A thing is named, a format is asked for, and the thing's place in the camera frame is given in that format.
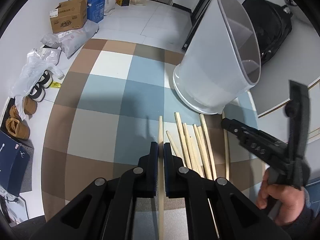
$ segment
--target human hand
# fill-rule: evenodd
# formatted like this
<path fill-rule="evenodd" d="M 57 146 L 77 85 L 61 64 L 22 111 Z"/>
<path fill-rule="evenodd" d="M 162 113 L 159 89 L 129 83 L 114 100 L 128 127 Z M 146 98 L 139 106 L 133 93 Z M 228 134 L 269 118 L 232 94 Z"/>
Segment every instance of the human hand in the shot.
<path fill-rule="evenodd" d="M 260 191 L 256 205 L 260 209 L 267 207 L 269 196 L 281 201 L 279 213 L 275 218 L 278 226 L 283 226 L 294 222 L 304 207 L 304 190 L 298 190 L 288 185 L 268 185 L 269 170 L 263 175 Z"/>

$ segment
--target plaid tablecloth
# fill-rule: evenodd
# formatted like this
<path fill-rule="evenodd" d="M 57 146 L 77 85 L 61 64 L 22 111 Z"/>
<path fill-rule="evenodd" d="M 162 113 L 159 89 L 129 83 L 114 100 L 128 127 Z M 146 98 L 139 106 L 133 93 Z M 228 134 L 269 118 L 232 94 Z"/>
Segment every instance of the plaid tablecloth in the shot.
<path fill-rule="evenodd" d="M 174 112 L 180 112 L 195 138 L 192 124 L 200 125 L 199 114 L 182 103 L 172 83 L 182 58 L 183 54 L 123 41 L 90 39 L 84 45 L 63 81 L 45 135 L 41 186 L 47 220 L 96 178 L 109 180 L 135 167 L 157 141 L 160 115 L 164 131 L 169 130 L 178 145 Z M 248 92 L 227 105 L 225 114 L 257 127 Z M 216 169 L 224 176 L 221 116 L 205 118 Z M 254 199 L 262 178 L 261 161 L 239 147 L 231 134 L 229 147 L 231 181 Z M 157 198 L 138 199 L 134 239 L 156 239 L 156 214 Z M 188 238 L 183 199 L 165 200 L 164 223 L 165 239 Z"/>

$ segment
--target dark sleeve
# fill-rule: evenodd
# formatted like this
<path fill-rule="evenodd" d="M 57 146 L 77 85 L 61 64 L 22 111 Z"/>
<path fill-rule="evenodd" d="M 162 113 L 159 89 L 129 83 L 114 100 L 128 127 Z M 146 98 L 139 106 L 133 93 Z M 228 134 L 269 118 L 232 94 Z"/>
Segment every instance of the dark sleeve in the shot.
<path fill-rule="evenodd" d="M 304 236 L 313 221 L 313 210 L 303 207 L 301 214 L 290 225 L 283 226 L 282 229 L 286 231 L 292 240 L 298 240 Z"/>

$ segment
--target white plastic bin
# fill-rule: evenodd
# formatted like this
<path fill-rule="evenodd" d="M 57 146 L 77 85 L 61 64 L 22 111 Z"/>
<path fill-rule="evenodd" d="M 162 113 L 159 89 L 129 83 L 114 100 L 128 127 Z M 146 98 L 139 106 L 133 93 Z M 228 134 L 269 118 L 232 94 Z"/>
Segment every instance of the white plastic bin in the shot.
<path fill-rule="evenodd" d="M 181 100 L 203 114 L 224 106 L 260 78 L 257 37 L 238 0 L 211 0 L 182 62 L 173 72 Z"/>

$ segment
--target yellow label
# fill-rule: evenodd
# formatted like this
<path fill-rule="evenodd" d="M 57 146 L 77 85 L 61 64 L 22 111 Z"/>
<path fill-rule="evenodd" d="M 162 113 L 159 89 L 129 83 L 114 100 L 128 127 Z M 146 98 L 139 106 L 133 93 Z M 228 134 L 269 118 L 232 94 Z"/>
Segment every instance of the yellow label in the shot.
<path fill-rule="evenodd" d="M 50 85 L 51 88 L 60 88 L 61 83 L 53 81 Z"/>

